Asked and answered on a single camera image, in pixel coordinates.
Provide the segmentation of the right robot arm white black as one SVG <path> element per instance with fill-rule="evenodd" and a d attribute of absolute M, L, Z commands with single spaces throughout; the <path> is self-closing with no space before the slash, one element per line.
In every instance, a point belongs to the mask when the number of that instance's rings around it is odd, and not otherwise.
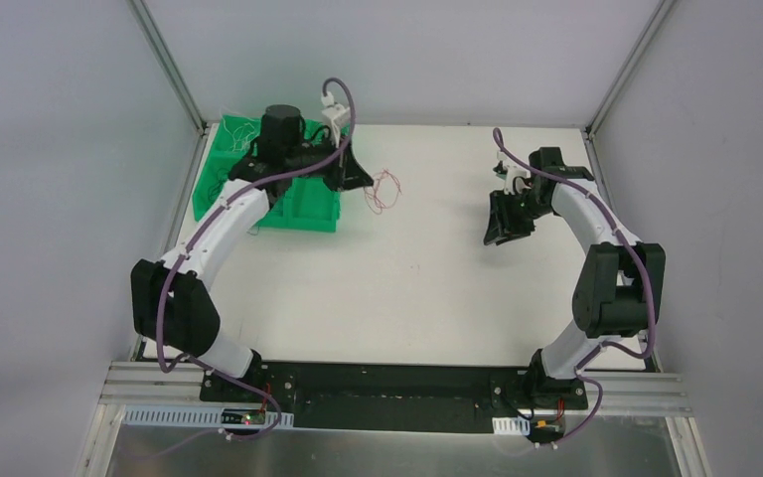
<path fill-rule="evenodd" d="M 504 150 L 494 173 L 503 181 L 489 196 L 484 245 L 530 236 L 536 220 L 563 219 L 585 257 L 571 295 L 572 320 L 501 396 L 521 408 L 585 409 L 581 373 L 625 338 L 652 337 L 658 323 L 666 254 L 627 230 L 601 199 L 591 172 L 564 163 L 557 147 L 541 147 L 528 161 Z"/>

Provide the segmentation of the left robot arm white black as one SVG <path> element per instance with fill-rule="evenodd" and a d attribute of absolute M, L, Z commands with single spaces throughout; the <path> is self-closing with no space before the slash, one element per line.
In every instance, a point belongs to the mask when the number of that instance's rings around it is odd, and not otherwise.
<path fill-rule="evenodd" d="M 297 107 L 268 106 L 257 135 L 194 230 L 161 258 L 141 259 L 130 272 L 135 331 L 153 340 L 160 354 L 172 347 L 227 374 L 225 387 L 239 401 L 261 394 L 263 375 L 251 367 L 257 353 L 228 335 L 210 295 L 225 260 L 295 180 L 318 179 L 334 193 L 372 182 L 352 150 L 352 109 L 328 98 L 322 114 L 322 123 L 309 130 Z"/>

